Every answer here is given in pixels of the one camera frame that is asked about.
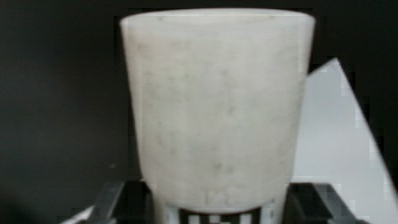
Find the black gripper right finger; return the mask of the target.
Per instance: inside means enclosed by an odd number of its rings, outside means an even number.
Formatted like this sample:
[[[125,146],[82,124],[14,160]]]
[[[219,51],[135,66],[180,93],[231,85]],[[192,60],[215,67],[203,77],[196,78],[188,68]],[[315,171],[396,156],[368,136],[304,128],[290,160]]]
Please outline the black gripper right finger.
[[[290,185],[286,224],[370,224],[356,217],[331,184]]]

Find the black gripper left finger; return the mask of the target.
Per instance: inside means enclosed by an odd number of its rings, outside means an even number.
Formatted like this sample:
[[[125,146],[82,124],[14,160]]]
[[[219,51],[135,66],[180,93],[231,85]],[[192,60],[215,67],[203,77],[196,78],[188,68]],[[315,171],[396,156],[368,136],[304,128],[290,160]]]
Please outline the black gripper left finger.
[[[94,204],[66,221],[61,222],[61,224],[117,224],[114,212],[117,208],[123,189],[123,182],[107,183],[100,191]]]

